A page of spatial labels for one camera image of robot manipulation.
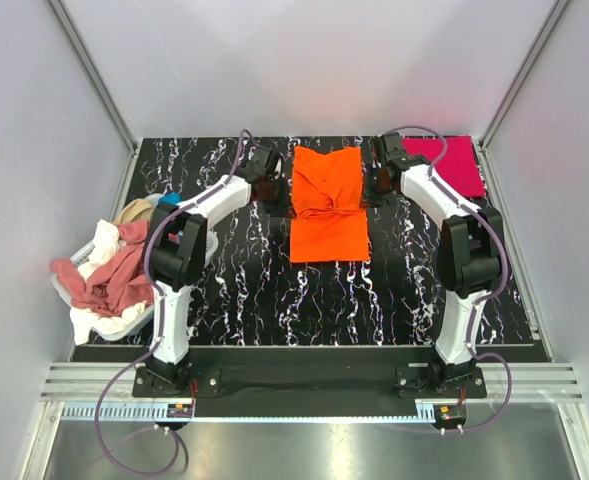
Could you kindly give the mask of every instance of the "magenta cloth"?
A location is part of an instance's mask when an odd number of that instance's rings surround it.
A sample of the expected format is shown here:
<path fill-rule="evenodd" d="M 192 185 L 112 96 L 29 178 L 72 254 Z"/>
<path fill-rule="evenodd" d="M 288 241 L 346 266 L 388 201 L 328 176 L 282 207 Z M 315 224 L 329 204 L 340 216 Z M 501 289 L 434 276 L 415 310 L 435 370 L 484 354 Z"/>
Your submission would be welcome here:
<path fill-rule="evenodd" d="M 120 317 L 123 310 L 139 302 L 152 304 L 154 294 L 143 272 L 147 229 L 145 220 L 120 225 L 120 239 L 126 245 L 96 269 L 87 283 L 69 258 L 52 262 L 50 269 L 72 296 L 73 307 L 89 308 L 104 317 Z"/>
<path fill-rule="evenodd" d="M 485 185 L 478 172 L 474 147 L 470 137 L 449 137 L 447 153 L 436 165 L 436 171 L 449 185 L 464 197 L 483 197 Z M 403 146 L 411 155 L 422 153 L 430 161 L 443 148 L 438 138 L 404 138 Z"/>

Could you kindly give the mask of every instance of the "metal floor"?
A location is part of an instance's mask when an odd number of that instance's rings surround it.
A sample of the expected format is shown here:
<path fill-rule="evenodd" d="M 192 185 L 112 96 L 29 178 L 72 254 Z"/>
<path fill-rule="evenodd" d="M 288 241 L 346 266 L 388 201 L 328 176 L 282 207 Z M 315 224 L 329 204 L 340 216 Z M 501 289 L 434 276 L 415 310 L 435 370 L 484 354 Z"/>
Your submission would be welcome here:
<path fill-rule="evenodd" d="M 470 424 L 492 414 L 470 405 Z M 143 423 L 105 423 L 118 445 Z M 281 425 L 195 423 L 180 430 L 189 449 L 164 479 L 578 479 L 559 412 L 554 406 L 511 405 L 486 430 L 441 437 L 399 431 L 422 425 Z M 150 432 L 115 449 L 132 468 L 162 468 L 171 439 Z M 45 479 L 129 479 L 100 458 L 90 422 L 61 422 Z"/>

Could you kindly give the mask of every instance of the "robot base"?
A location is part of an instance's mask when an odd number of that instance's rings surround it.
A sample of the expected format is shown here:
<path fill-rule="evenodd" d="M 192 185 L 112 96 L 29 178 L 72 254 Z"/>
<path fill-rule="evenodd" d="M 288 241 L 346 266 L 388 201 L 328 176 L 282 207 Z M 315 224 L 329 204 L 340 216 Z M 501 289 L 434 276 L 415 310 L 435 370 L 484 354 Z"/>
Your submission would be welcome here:
<path fill-rule="evenodd" d="M 465 387 L 466 398 L 487 398 L 485 379 L 480 368 L 474 367 L 470 377 L 451 386 L 437 385 L 430 381 L 428 367 L 399 367 L 396 369 L 396 390 L 399 398 L 428 399 L 461 397 L 461 387 Z"/>
<path fill-rule="evenodd" d="M 218 396 L 221 369 L 218 367 L 193 367 L 187 360 L 168 364 L 153 357 L 145 366 L 136 369 L 132 396 L 138 398 L 191 397 L 190 382 L 196 380 L 200 398 Z"/>

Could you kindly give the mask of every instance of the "blue object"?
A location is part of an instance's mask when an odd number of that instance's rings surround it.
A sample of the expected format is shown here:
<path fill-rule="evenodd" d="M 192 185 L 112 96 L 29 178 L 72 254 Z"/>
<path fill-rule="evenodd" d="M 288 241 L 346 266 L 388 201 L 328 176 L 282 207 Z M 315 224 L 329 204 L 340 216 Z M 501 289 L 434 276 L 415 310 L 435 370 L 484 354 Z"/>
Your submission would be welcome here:
<path fill-rule="evenodd" d="M 178 193 L 168 193 L 164 197 L 161 197 L 158 203 L 169 203 L 170 205 L 176 205 L 181 201 L 181 196 Z"/>

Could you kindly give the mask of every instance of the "folded orange shirt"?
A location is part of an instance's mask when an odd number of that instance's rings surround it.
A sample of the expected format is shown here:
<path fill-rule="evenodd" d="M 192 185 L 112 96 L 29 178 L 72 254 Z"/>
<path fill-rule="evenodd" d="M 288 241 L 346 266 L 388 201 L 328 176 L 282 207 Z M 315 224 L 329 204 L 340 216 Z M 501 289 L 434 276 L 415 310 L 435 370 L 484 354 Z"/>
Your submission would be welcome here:
<path fill-rule="evenodd" d="M 322 155 L 294 149 L 290 261 L 368 261 L 367 216 L 361 149 L 347 147 Z"/>

